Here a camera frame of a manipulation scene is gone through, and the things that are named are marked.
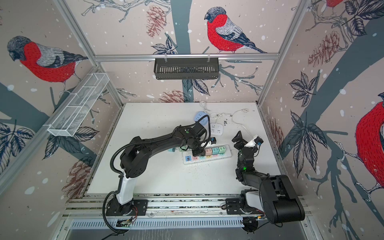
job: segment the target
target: white wire basket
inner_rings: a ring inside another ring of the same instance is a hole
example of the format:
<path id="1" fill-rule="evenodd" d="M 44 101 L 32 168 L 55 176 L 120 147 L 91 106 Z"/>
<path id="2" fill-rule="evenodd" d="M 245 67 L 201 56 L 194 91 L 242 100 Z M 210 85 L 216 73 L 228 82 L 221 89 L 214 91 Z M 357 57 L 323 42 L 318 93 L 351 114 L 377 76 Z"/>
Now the white wire basket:
<path id="1" fill-rule="evenodd" d="M 88 76 L 84 86 L 77 93 L 71 94 L 74 96 L 72 100 L 49 126 L 48 132 L 52 135 L 73 137 L 109 81 L 106 73 Z"/>

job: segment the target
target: white power cord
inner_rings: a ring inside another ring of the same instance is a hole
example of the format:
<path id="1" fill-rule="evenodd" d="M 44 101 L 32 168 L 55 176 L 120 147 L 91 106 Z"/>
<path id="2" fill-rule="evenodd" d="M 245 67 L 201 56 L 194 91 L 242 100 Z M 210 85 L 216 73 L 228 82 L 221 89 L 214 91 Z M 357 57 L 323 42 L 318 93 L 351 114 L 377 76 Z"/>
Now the white power cord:
<path id="1" fill-rule="evenodd" d="M 207 103 L 206 103 L 205 101 L 200 101 L 199 104 L 200 104 L 200 106 L 204 109 L 204 112 L 205 112 L 205 113 L 211 111 L 211 110 L 208 110 L 208 109 L 207 109 Z M 232 121 L 234 124 L 239 125 L 239 126 L 242 126 L 242 127 L 249 133 L 249 135 L 251 135 L 251 137 L 253 137 L 253 134 L 252 134 L 250 131 L 248 131 L 248 129 L 247 129 L 244 125 L 242 125 L 242 124 L 240 124 L 240 123 L 238 123 L 238 122 L 235 122 L 235 121 L 233 120 L 233 117 L 235 116 L 235 114 L 236 114 L 237 112 L 245 112 L 245 113 L 247 113 L 247 112 L 249 112 L 249 109 L 246 109 L 246 108 L 245 108 L 245 109 L 237 110 L 237 111 L 234 112 L 233 114 L 229 114 L 229 113 L 210 113 L 210 114 L 209 114 L 209 117 L 210 117 L 210 118 L 214 118 L 214 119 L 216 119 L 215 123 L 217 123 L 217 120 L 218 120 L 219 118 L 221 118 L 221 117 L 223 117 L 223 116 L 230 116 L 230 117 L 232 117 L 232 118 L 231 118 L 231 121 Z"/>

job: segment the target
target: white table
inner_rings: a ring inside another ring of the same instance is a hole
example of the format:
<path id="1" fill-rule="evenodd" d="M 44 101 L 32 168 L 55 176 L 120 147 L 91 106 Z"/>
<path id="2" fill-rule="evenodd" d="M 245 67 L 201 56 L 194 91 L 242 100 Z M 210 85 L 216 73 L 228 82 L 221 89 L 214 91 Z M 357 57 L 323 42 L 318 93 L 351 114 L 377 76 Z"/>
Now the white table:
<path id="1" fill-rule="evenodd" d="M 213 113 L 234 113 L 244 108 L 249 109 L 249 112 L 236 113 L 234 121 L 242 123 L 252 134 L 258 134 L 264 140 L 261 151 L 255 158 L 255 169 L 271 175 L 280 174 L 255 103 L 207 104 L 207 109 Z M 171 133 L 178 125 L 194 123 L 194 116 L 202 110 L 198 103 L 127 103 L 87 194 L 106 194 L 118 188 L 118 174 L 110 169 L 109 162 L 111 156 L 132 138 L 154 138 Z M 147 169 L 138 176 L 134 193 L 240 194 L 241 190 L 248 189 L 249 187 L 236 179 L 238 150 L 233 147 L 231 140 L 239 130 L 245 140 L 250 140 L 251 136 L 243 127 L 233 124 L 229 116 L 224 116 L 217 122 L 224 124 L 224 121 L 226 124 L 223 135 L 212 136 L 216 137 L 217 146 L 231 147 L 231 158 L 184 165 L 181 152 L 160 152 L 149 159 Z M 120 154 L 116 157 L 114 166 L 121 170 Z"/>

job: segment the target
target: gray floor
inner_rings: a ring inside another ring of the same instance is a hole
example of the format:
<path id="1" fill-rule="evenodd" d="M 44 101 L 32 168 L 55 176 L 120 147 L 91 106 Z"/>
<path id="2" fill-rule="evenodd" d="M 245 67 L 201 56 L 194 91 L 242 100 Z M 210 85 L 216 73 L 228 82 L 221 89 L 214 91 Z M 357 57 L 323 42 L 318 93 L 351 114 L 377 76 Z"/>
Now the gray floor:
<path id="1" fill-rule="evenodd" d="M 110 230 L 72 230 L 66 240 L 101 240 Z M 183 228 L 161 230 L 131 230 L 123 235 L 111 236 L 108 240 L 307 240 L 300 222 L 284 223 L 282 228 L 266 224 L 255 234 L 247 234 L 241 228 Z"/>

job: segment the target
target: black wire basket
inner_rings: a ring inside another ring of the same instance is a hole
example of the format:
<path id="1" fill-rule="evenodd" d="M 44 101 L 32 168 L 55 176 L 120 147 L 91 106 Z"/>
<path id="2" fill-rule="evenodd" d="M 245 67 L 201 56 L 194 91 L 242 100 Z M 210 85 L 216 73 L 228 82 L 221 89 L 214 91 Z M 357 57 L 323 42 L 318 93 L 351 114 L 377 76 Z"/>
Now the black wire basket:
<path id="1" fill-rule="evenodd" d="M 156 79 L 217 79 L 218 58 L 156 58 Z"/>

